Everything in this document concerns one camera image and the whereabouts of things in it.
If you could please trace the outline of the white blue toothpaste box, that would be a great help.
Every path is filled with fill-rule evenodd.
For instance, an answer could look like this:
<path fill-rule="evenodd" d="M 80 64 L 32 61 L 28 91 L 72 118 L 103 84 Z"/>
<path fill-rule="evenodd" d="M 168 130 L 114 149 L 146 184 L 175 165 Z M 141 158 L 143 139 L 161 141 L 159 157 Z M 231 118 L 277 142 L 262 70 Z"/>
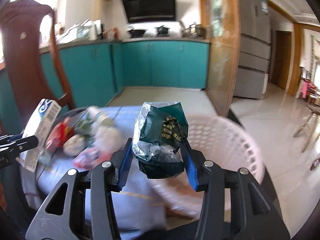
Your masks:
<path fill-rule="evenodd" d="M 54 100 L 42 99 L 27 122 L 22 138 L 35 136 L 38 141 L 37 146 L 33 148 L 29 150 L 24 148 L 18 158 L 18 162 L 28 171 L 35 172 L 40 154 L 61 108 Z"/>

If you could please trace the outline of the pink white snack packet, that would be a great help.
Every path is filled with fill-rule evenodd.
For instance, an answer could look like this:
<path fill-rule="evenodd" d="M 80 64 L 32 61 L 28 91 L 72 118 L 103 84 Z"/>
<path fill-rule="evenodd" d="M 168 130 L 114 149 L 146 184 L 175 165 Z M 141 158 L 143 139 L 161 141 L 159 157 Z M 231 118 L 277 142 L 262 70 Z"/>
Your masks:
<path fill-rule="evenodd" d="M 73 159 L 73 165 L 79 169 L 92 170 L 100 163 L 109 161 L 111 156 L 110 152 L 101 152 L 96 147 L 88 147 Z"/>

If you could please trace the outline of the dark green foil wrapper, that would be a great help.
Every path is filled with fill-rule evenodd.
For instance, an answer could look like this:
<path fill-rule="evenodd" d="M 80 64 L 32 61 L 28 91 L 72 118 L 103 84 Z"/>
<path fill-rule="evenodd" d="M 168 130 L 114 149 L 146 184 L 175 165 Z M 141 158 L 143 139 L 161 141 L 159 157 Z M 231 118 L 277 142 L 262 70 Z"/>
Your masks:
<path fill-rule="evenodd" d="M 145 102 L 135 120 L 132 152 L 148 179 L 176 177 L 184 171 L 180 154 L 189 125 L 180 102 Z"/>

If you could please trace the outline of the white tissue ball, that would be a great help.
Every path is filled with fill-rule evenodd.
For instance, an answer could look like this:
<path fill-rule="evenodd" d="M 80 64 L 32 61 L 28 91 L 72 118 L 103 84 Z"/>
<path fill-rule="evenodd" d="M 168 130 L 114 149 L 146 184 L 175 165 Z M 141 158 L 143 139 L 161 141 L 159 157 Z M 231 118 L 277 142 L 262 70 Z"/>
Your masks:
<path fill-rule="evenodd" d="M 67 156 L 76 157 L 85 148 L 86 148 L 85 138 L 80 134 L 76 134 L 64 143 L 63 152 Z"/>

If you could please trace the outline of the red snack wrapper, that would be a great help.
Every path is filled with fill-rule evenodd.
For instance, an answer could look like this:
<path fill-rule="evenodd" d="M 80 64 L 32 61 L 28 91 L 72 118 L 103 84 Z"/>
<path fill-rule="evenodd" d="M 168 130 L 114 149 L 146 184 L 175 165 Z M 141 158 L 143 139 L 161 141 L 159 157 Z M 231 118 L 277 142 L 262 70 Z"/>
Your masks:
<path fill-rule="evenodd" d="M 67 117 L 53 128 L 46 141 L 46 151 L 54 153 L 57 148 L 62 147 L 67 140 L 75 135 L 75 130 L 70 123 L 71 118 Z"/>

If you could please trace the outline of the green leafy stem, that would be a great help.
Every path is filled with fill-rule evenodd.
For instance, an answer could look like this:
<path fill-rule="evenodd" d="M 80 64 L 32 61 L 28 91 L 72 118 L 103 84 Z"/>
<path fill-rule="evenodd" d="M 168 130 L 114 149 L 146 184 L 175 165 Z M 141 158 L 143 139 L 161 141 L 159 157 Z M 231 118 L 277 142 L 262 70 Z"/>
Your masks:
<path fill-rule="evenodd" d="M 91 126 L 93 124 L 93 119 L 85 112 L 74 125 L 74 130 L 77 134 L 83 136 L 91 135 Z"/>

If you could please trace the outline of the teal lower kitchen cabinets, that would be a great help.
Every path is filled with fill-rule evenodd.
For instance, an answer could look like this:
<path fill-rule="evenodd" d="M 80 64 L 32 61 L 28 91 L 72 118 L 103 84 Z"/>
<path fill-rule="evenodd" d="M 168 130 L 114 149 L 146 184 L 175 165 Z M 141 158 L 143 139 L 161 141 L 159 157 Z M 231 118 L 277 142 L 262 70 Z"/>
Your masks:
<path fill-rule="evenodd" d="M 103 107 L 130 86 L 204 89 L 207 84 L 209 44 L 206 42 L 100 41 L 66 45 L 59 55 L 75 108 Z M 49 88 L 60 98 L 63 91 L 51 54 L 40 51 L 40 56 Z M 1 123 L 8 133 L 18 133 L 26 125 L 18 112 L 5 66 L 1 70 Z"/>

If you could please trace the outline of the blue checked tablecloth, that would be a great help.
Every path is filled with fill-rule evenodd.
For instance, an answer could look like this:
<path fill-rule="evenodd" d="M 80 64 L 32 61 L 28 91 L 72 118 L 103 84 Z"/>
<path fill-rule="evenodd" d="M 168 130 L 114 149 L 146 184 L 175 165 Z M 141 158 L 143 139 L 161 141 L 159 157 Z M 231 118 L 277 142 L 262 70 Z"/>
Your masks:
<path fill-rule="evenodd" d="M 101 108 L 114 118 L 124 139 L 133 137 L 138 106 Z M 87 108 L 72 110 L 55 121 L 71 118 L 74 126 Z M 149 231 L 166 228 L 165 206 L 132 163 L 125 186 L 117 188 L 119 155 L 92 170 L 73 165 L 63 148 L 45 151 L 47 162 L 37 163 L 35 172 L 21 168 L 22 189 L 28 205 L 36 211 L 26 233 L 27 239 L 134 239 Z"/>

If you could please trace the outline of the black wok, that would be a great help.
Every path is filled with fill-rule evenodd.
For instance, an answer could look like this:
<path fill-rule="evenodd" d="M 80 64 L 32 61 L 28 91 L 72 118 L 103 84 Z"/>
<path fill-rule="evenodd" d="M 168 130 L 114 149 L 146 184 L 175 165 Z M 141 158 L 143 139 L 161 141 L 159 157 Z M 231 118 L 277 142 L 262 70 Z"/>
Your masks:
<path fill-rule="evenodd" d="M 130 29 L 127 31 L 131 38 L 140 38 L 144 37 L 146 30 L 145 29 Z"/>

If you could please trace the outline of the dark wooden chair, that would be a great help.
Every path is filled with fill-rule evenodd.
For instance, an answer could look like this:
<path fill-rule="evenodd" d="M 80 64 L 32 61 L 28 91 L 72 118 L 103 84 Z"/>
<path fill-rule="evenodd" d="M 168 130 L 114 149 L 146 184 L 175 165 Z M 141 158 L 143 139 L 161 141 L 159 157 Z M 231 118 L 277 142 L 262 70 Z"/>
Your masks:
<path fill-rule="evenodd" d="M 63 95 L 57 98 L 42 69 L 40 25 L 50 17 L 49 52 Z M 1 32 L 5 67 L 23 124 L 26 124 L 42 99 L 55 100 L 61 107 L 75 109 L 71 86 L 67 80 L 55 38 L 55 11 L 33 0 L 15 0 L 1 10 Z"/>

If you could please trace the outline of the silver refrigerator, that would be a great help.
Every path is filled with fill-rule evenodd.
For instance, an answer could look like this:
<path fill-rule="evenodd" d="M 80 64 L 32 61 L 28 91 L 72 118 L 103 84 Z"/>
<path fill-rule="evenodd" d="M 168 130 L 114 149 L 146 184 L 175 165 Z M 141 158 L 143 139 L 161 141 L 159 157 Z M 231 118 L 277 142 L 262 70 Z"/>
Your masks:
<path fill-rule="evenodd" d="M 266 0 L 239 0 L 240 54 L 234 96 L 260 100 L 266 92 L 271 26 Z"/>

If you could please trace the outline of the dark cooking pot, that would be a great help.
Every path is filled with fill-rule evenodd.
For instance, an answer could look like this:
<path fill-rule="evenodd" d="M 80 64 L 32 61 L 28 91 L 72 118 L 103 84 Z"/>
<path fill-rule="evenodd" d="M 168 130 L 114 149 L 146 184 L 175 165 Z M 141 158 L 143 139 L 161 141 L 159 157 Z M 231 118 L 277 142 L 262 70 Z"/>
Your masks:
<path fill-rule="evenodd" d="M 168 37 L 170 34 L 169 34 L 169 30 L 170 28 L 167 28 L 165 26 L 159 26 L 159 27 L 156 27 L 156 36 L 160 36 L 160 37 Z"/>

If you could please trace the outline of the brown wooden door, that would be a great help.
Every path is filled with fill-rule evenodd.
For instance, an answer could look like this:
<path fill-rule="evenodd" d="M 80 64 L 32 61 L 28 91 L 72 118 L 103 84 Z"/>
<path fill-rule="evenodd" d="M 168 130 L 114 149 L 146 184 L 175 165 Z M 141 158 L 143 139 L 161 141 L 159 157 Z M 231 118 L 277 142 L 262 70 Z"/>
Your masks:
<path fill-rule="evenodd" d="M 291 63 L 292 34 L 289 31 L 276 31 L 276 50 L 271 74 L 271 82 L 285 90 Z"/>

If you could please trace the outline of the black range hood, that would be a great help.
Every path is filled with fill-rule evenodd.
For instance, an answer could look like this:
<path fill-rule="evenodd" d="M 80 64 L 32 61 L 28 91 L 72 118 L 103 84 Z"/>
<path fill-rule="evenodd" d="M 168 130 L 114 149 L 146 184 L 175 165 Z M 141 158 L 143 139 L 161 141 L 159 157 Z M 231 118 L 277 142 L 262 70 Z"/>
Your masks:
<path fill-rule="evenodd" d="M 128 23 L 176 21 L 176 0 L 121 0 Z"/>

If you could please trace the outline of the wooden frosted glass door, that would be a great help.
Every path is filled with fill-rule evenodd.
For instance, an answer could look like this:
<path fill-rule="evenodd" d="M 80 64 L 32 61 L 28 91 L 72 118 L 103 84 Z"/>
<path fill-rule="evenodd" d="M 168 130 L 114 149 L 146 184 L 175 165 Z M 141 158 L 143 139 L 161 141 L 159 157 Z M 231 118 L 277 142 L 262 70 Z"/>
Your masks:
<path fill-rule="evenodd" d="M 220 116 L 231 107 L 240 50 L 239 0 L 206 0 L 210 41 L 206 92 Z"/>

